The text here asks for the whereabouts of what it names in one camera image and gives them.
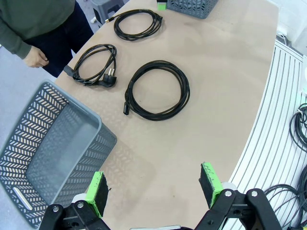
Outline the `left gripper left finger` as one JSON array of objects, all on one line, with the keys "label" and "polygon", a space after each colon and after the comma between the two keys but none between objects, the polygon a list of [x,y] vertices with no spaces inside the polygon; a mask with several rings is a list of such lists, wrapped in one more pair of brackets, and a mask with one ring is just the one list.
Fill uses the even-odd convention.
[{"label": "left gripper left finger", "polygon": [[108,186],[103,172],[95,172],[84,200],[68,207],[52,204],[47,207],[40,224],[41,230],[108,230],[102,220],[108,197]]}]

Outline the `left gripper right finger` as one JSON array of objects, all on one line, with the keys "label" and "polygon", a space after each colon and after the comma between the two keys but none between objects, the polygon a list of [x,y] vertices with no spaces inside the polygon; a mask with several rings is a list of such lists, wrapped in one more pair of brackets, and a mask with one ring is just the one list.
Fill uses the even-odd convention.
[{"label": "left gripper right finger", "polygon": [[280,230],[282,227],[265,193],[258,188],[245,194],[223,188],[209,162],[201,164],[199,178],[209,210],[197,230],[222,230],[229,219],[238,219],[247,230]]}]

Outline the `person's right hand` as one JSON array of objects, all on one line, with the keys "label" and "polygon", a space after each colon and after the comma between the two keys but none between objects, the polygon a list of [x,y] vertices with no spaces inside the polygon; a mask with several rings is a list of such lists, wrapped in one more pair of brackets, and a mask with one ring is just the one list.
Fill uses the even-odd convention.
[{"label": "person's right hand", "polygon": [[23,59],[24,63],[32,68],[44,67],[49,63],[45,54],[37,47],[31,46],[27,56]]}]

